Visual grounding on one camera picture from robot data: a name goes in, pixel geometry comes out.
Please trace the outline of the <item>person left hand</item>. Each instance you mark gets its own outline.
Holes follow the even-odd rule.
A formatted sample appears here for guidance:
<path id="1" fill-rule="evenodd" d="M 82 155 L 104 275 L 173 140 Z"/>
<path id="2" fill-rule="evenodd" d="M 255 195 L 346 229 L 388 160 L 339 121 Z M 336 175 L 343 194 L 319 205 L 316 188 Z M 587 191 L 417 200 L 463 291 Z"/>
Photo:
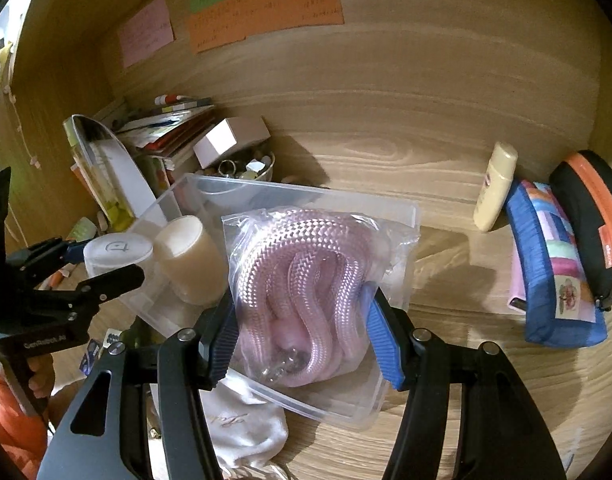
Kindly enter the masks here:
<path id="1" fill-rule="evenodd" d="M 33 356 L 27 361 L 31 370 L 28 386 L 36 399 L 48 398 L 55 385 L 55 370 L 53 356 Z"/>

